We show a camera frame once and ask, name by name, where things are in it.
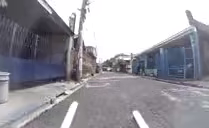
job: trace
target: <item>sidewalk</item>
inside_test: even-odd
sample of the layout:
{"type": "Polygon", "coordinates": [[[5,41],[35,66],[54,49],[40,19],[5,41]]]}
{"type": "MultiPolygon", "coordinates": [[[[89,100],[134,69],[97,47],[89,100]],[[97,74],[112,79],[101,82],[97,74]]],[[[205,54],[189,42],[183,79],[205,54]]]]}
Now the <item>sidewalk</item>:
{"type": "Polygon", "coordinates": [[[9,93],[9,101],[5,104],[0,104],[0,127],[7,127],[7,124],[20,120],[41,106],[51,104],[64,92],[70,95],[79,86],[79,83],[57,82],[11,91],[9,93]]]}
{"type": "Polygon", "coordinates": [[[179,84],[179,85],[184,85],[184,86],[209,89],[209,81],[166,80],[166,79],[160,79],[160,78],[150,77],[150,76],[141,76],[141,77],[146,78],[146,79],[156,80],[156,81],[172,83],[172,84],[179,84]]]}

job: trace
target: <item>trash bin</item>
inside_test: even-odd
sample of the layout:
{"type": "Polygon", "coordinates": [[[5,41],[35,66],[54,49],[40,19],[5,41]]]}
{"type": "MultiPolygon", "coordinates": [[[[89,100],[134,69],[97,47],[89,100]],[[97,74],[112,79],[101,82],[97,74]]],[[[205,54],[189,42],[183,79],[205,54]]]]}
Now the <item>trash bin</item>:
{"type": "Polygon", "coordinates": [[[0,72],[0,104],[8,101],[9,75],[7,72],[0,72]]]}

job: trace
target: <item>sky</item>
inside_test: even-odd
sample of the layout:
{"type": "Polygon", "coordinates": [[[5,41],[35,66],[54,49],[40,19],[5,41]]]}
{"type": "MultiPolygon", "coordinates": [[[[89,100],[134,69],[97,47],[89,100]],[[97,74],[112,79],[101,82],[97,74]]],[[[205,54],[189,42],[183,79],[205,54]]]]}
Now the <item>sky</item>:
{"type": "MultiPolygon", "coordinates": [[[[68,22],[82,0],[49,0],[68,22]]],[[[185,10],[209,25],[209,0],[91,0],[84,25],[86,45],[97,47],[98,61],[118,53],[140,53],[188,27],[185,10]]]]}

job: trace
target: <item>blue fence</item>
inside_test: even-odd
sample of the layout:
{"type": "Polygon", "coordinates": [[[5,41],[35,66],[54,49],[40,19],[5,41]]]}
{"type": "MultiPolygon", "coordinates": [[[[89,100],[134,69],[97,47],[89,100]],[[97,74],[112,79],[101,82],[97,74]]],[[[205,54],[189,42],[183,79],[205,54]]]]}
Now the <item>blue fence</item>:
{"type": "Polygon", "coordinates": [[[0,15],[0,71],[11,73],[14,83],[64,77],[64,63],[50,61],[49,36],[37,35],[0,15]]]}

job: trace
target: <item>street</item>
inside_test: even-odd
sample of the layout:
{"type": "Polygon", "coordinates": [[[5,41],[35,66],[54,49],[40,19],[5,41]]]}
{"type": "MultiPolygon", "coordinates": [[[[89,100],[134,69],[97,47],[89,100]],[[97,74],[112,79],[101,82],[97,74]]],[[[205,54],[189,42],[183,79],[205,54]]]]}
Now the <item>street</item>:
{"type": "Polygon", "coordinates": [[[209,90],[120,73],[103,73],[24,128],[60,128],[71,102],[71,128],[138,128],[138,110],[150,128],[209,128],[209,90]]]}

